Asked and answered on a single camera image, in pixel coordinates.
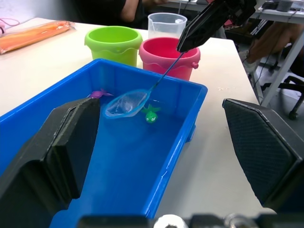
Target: green bucket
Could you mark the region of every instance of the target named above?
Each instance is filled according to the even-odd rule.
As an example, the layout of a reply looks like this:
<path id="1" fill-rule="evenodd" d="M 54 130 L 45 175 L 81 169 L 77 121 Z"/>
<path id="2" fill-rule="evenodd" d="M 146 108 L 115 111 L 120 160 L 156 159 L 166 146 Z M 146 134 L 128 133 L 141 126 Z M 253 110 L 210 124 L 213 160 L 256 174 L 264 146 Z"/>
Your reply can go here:
<path id="1" fill-rule="evenodd" d="M 142 41 L 138 31 L 122 26 L 96 28 L 85 36 L 85 45 L 91 49 L 93 59 L 104 58 L 134 67 Z"/>

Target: green toy fish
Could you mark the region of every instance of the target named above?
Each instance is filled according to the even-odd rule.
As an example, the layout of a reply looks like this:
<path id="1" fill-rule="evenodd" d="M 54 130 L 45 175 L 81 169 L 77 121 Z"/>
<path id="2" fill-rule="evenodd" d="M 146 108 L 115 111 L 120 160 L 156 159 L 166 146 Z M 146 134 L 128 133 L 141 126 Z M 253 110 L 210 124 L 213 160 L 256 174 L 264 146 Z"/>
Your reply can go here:
<path id="1" fill-rule="evenodd" d="M 161 108 L 153 108 L 151 105 L 148 108 L 143 107 L 142 112 L 146 113 L 146 121 L 150 124 L 154 123 L 157 120 L 157 114 Z"/>

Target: toy fish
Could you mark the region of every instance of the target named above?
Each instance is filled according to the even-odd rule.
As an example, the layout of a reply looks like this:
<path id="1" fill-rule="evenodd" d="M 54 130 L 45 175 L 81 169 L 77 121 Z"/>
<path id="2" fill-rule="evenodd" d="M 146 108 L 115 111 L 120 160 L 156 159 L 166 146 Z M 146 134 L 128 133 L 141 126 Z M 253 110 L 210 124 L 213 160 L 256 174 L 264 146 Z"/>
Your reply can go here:
<path id="1" fill-rule="evenodd" d="M 146 121 L 150 124 L 154 123 L 157 120 L 157 114 L 161 108 L 153 108 L 152 105 L 149 105 L 148 108 L 143 107 L 142 112 L 146 113 Z"/>
<path id="2" fill-rule="evenodd" d="M 104 89 L 100 89 L 91 93 L 91 98 L 100 98 L 102 96 L 113 96 L 110 93 L 107 93 Z"/>

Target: net handle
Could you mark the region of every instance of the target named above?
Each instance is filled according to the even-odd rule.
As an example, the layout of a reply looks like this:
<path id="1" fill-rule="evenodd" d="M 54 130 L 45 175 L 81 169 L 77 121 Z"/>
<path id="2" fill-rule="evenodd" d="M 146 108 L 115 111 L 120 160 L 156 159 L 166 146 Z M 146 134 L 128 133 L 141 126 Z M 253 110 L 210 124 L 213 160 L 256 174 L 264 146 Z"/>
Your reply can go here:
<path id="1" fill-rule="evenodd" d="M 167 75 L 167 73 L 172 69 L 172 67 L 174 67 L 174 65 L 177 63 L 177 61 L 179 61 L 179 59 L 182 57 L 182 55 L 185 54 L 185 52 L 182 52 L 180 54 L 180 56 L 178 56 L 178 58 L 174 61 L 174 63 L 172 63 L 172 65 L 168 68 L 168 70 L 166 70 L 166 72 L 162 75 L 162 77 L 155 83 L 155 85 L 150 89 L 150 91 L 152 91 L 156 86 L 158 86 L 158 84 L 162 81 L 162 79 Z"/>

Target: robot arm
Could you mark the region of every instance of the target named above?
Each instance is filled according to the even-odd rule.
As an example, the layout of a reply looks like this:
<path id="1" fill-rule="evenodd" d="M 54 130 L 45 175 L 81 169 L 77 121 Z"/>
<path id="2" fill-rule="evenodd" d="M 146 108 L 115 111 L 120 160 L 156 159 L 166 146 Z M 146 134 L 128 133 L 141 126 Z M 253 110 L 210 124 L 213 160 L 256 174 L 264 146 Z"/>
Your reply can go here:
<path id="1" fill-rule="evenodd" d="M 242 25 L 265 0 L 215 0 L 183 31 L 177 50 L 186 52 L 203 45 L 229 19 Z"/>

